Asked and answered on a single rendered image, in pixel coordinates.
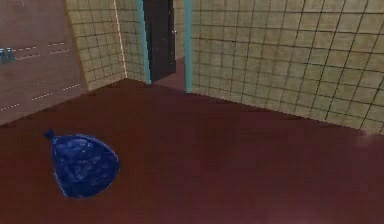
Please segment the black room door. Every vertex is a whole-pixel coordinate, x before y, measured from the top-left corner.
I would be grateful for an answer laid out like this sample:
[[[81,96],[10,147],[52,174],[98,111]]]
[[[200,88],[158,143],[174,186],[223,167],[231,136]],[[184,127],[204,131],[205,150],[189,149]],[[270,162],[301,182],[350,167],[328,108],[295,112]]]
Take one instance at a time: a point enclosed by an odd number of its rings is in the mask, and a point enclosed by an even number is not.
[[[150,78],[176,72],[173,0],[143,0]]]

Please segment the blue tied rubbish bag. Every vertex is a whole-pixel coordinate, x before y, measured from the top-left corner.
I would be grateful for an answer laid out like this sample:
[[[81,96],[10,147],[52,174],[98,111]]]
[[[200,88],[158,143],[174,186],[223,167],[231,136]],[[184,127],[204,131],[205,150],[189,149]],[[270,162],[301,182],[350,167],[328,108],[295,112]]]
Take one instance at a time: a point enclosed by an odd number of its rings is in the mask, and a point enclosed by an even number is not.
[[[59,136],[52,129],[44,136],[51,141],[54,176],[64,196],[92,197],[111,186],[120,160],[103,141],[85,134]]]

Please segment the brown shower enclosure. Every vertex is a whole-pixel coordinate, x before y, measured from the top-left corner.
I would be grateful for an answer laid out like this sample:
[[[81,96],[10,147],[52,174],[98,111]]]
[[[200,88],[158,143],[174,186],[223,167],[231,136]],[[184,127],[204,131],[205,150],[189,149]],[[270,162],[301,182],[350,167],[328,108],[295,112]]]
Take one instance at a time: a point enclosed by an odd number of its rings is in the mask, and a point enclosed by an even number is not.
[[[65,0],[0,0],[0,125],[84,94]]]

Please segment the teal wall hook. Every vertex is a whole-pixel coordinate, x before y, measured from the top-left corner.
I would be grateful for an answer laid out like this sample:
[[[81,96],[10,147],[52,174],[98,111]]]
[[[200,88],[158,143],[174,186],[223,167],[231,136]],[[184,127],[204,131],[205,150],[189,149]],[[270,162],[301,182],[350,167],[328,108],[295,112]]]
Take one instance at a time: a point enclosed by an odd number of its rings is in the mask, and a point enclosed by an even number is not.
[[[11,48],[0,49],[0,63],[6,64],[14,60],[15,57]]]

